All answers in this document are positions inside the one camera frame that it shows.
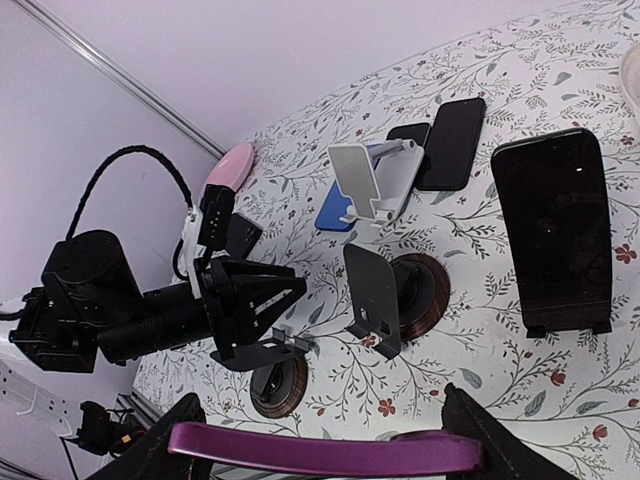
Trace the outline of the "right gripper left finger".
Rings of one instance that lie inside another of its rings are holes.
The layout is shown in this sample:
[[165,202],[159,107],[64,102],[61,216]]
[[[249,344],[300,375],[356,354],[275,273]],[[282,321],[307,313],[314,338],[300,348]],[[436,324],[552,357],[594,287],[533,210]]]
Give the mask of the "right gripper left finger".
[[150,431],[118,459],[92,475],[100,480],[209,479],[213,462],[182,454],[170,454],[168,443],[178,423],[204,424],[206,416],[197,394],[184,395]]

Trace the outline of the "black round base stand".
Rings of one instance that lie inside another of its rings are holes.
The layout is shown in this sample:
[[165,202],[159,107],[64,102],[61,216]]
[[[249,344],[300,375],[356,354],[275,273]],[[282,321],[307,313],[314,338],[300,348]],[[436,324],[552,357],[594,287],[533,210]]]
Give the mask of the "black round base stand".
[[249,393],[254,409],[268,419],[292,414],[302,401],[308,385],[306,354],[311,343],[288,337],[272,329],[270,338],[243,347],[233,347],[233,356],[224,360],[219,351],[210,357],[228,370],[250,372]]

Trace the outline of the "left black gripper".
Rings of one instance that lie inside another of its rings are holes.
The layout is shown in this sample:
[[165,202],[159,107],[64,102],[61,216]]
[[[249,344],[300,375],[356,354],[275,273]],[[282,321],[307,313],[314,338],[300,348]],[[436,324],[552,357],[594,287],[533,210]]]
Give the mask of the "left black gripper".
[[216,361],[283,361],[304,351],[263,335],[307,292],[294,269],[218,257],[204,303],[187,282],[140,292],[119,239],[106,230],[55,244],[10,341],[44,371],[91,373],[96,357],[129,360],[213,337]]

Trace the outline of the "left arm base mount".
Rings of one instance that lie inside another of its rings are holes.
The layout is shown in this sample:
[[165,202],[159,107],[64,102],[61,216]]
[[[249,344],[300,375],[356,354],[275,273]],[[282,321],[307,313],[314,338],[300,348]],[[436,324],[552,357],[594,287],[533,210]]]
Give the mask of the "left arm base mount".
[[132,408],[106,409],[93,401],[80,404],[81,425],[71,442],[89,453],[116,458],[145,436],[148,428]]

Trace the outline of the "white grey phone stand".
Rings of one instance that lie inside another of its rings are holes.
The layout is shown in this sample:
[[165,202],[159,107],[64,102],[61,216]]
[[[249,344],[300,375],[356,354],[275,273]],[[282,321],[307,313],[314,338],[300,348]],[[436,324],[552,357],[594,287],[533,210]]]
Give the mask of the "white grey phone stand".
[[349,204],[337,210],[347,224],[359,220],[383,228],[401,214],[424,156],[410,139],[374,146],[332,144],[328,156],[340,195]]

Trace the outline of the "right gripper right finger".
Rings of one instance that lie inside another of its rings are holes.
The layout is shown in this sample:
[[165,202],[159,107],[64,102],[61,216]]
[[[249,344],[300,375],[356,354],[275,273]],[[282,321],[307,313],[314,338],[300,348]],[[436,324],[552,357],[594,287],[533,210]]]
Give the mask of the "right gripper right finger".
[[475,439],[484,447],[484,467],[447,479],[572,480],[575,476],[527,447],[462,388],[449,383],[444,393],[442,426]]

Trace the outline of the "black phone front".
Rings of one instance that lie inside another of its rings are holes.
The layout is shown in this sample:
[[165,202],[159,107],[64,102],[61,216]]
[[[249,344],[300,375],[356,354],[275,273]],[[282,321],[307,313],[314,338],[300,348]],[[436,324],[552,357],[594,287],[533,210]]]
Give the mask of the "black phone front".
[[606,304],[612,259],[600,144],[574,128],[499,146],[491,171],[521,304]]

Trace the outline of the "blue phone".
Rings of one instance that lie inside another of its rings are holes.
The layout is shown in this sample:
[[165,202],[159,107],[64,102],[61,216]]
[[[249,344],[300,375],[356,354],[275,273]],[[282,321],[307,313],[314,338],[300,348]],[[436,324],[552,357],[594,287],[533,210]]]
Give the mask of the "blue phone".
[[373,213],[372,204],[380,199],[380,188],[375,177],[375,167],[382,143],[373,145],[344,144],[328,148],[335,181],[322,204],[315,220],[321,231],[348,232],[357,220],[357,214],[348,213],[349,207],[356,212]]

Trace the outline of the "black phone teal edge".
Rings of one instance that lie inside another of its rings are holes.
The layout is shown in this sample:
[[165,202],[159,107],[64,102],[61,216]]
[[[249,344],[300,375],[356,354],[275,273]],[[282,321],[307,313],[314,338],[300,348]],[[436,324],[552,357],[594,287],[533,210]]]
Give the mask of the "black phone teal edge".
[[418,146],[425,147],[431,125],[428,122],[399,125],[393,127],[386,136],[387,140],[413,140]]

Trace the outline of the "pink phone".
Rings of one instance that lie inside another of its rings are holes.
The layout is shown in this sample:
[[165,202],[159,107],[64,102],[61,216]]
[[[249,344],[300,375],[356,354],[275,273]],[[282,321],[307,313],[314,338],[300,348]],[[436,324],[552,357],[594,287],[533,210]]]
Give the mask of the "pink phone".
[[400,434],[388,441],[347,441],[186,422],[172,428],[167,450],[235,467],[316,477],[420,477],[484,467],[480,441],[436,430]]

